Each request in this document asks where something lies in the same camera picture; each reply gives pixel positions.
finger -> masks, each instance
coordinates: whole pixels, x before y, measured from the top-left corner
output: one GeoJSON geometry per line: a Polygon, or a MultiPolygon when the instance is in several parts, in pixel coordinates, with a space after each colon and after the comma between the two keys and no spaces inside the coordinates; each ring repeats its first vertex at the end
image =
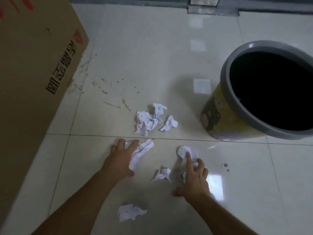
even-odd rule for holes
{"type": "Polygon", "coordinates": [[[111,153],[115,153],[116,149],[117,149],[117,146],[116,145],[112,145],[111,146],[111,153]]]}
{"type": "Polygon", "coordinates": [[[138,145],[139,145],[139,140],[135,140],[134,142],[132,142],[132,143],[129,145],[127,151],[131,152],[131,154],[132,154],[132,153],[136,150],[136,148],[138,147],[138,145]]]}
{"type": "Polygon", "coordinates": [[[171,195],[174,196],[174,197],[181,197],[181,196],[183,196],[182,188],[177,187],[176,190],[172,191],[171,195]]]}
{"type": "Polygon", "coordinates": [[[117,143],[117,149],[121,150],[125,148],[125,139],[121,138],[117,143]]]}
{"type": "Polygon", "coordinates": [[[204,170],[203,170],[203,173],[202,173],[202,176],[203,176],[203,178],[207,178],[208,177],[208,175],[209,175],[209,170],[207,169],[207,168],[205,168],[204,170]]]}
{"type": "Polygon", "coordinates": [[[191,160],[190,153],[186,153],[186,158],[187,158],[187,173],[192,173],[194,171],[194,165],[193,161],[191,160]]]}
{"type": "Polygon", "coordinates": [[[202,174],[203,170],[204,170],[204,162],[200,158],[197,159],[197,162],[198,162],[198,167],[197,167],[196,171],[198,171],[202,174]]]}
{"type": "Polygon", "coordinates": [[[133,177],[135,175],[135,172],[129,169],[128,176],[133,177]]]}

brown cardboard box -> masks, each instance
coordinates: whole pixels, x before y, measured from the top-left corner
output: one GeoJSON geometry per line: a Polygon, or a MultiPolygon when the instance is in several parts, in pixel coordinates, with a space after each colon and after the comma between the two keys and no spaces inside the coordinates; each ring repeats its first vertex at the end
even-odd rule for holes
{"type": "Polygon", "coordinates": [[[68,0],[0,0],[0,226],[88,45],[68,0]]]}

tile floor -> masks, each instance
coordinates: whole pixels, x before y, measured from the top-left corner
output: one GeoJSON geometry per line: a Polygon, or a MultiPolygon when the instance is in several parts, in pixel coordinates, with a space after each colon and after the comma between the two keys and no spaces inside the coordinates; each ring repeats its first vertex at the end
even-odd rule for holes
{"type": "Polygon", "coordinates": [[[118,138],[143,141],[133,134],[135,113],[153,102],[167,106],[164,118],[173,115],[179,126],[149,132],[155,147],[142,157],[135,177],[109,195],[92,234],[208,233],[184,199],[170,196],[181,183],[180,170],[174,170],[180,168],[180,145],[200,151],[210,175],[222,181],[215,191],[219,203],[257,233],[312,234],[313,138],[218,142],[197,118],[208,95],[193,94],[193,79],[209,78],[214,89],[228,55],[252,40],[283,41],[313,55],[313,16],[242,12],[236,18],[162,7],[73,6],[90,44],[1,234],[32,232],[101,167],[118,138]],[[173,169],[173,183],[149,184],[161,166],[173,169]],[[118,224],[118,207],[127,202],[148,213],[118,224]]]}

cartoon animal illustration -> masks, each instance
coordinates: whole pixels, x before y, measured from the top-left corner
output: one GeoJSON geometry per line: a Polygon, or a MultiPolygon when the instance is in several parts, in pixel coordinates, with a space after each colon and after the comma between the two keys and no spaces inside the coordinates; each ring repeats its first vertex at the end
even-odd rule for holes
{"type": "Polygon", "coordinates": [[[217,125],[219,120],[221,119],[221,114],[218,112],[214,97],[212,97],[205,105],[202,114],[201,114],[201,122],[203,127],[207,131],[213,130],[214,125],[217,125]]]}

yellow trash can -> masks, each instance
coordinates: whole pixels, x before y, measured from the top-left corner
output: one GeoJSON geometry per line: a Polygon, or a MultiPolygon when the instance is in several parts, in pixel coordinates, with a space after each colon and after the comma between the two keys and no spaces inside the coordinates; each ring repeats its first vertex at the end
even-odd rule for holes
{"type": "Polygon", "coordinates": [[[310,55],[275,41],[246,43],[225,61],[201,123],[209,135],[222,141],[265,135],[309,137],[312,86],[310,55]]]}

